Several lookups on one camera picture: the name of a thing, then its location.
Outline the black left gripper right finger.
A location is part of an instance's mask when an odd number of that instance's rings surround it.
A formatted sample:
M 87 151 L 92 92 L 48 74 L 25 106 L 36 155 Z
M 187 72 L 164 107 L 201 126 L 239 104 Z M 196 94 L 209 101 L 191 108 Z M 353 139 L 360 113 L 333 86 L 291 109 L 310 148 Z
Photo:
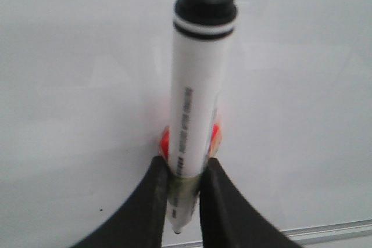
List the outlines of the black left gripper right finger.
M 216 158 L 201 178 L 199 213 L 203 247 L 300 247 L 256 211 Z

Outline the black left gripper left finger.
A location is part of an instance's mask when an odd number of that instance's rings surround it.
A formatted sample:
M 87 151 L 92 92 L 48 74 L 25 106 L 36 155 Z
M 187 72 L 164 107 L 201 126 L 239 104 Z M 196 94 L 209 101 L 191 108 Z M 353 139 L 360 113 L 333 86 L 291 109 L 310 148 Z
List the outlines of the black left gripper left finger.
M 74 247 L 161 247 L 168 177 L 164 158 L 155 156 L 124 204 Z

